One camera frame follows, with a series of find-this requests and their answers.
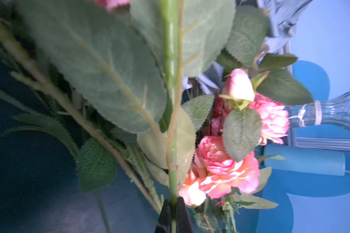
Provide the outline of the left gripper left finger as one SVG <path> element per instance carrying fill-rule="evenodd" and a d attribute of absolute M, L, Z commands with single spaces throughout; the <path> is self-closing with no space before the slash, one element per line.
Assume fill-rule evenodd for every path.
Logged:
<path fill-rule="evenodd" d="M 165 200 L 157 222 L 155 233 L 172 232 L 172 207 L 169 200 Z"/>

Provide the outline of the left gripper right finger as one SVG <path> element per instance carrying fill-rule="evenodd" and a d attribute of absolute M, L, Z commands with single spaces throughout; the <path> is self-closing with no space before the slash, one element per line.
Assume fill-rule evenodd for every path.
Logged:
<path fill-rule="evenodd" d="M 176 206 L 176 233 L 193 233 L 191 220 L 184 199 L 178 197 Z"/>

